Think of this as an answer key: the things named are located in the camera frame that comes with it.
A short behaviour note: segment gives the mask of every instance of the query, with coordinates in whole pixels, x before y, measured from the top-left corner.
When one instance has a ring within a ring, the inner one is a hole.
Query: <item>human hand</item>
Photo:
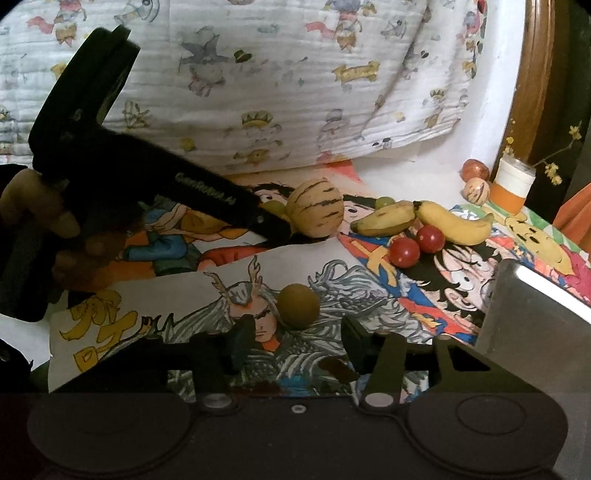
[[[80,226],[71,212],[64,209],[57,189],[48,187],[34,170],[20,171],[7,185],[0,197],[0,219],[6,226],[14,226],[26,212],[43,227],[61,238],[80,235]],[[76,290],[93,273],[114,260],[123,250],[126,236],[122,232],[93,235],[79,251],[61,251],[52,269],[53,277],[67,290]]]

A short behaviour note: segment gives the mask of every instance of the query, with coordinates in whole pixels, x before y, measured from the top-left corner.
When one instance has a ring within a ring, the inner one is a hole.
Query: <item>yellow melon with dark stripes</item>
[[[339,229],[345,204],[337,187],[326,179],[315,179],[293,191],[285,212],[297,231],[311,238],[324,238]]]

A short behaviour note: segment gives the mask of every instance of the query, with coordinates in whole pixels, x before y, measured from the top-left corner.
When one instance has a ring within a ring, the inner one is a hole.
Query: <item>white and orange cup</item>
[[[521,160],[504,155],[499,161],[489,200],[504,211],[517,215],[535,180],[535,169]]]

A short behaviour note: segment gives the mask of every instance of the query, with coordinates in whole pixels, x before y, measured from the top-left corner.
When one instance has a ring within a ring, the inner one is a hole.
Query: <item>orange liquid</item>
[[[518,197],[498,183],[492,184],[489,200],[512,215],[517,215],[525,205],[525,198]]]

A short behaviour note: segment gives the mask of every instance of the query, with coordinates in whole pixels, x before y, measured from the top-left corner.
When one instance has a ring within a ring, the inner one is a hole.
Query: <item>melon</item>
[[[345,217],[345,203],[337,187],[326,179],[297,187],[285,207],[296,230],[310,238],[334,235]]]

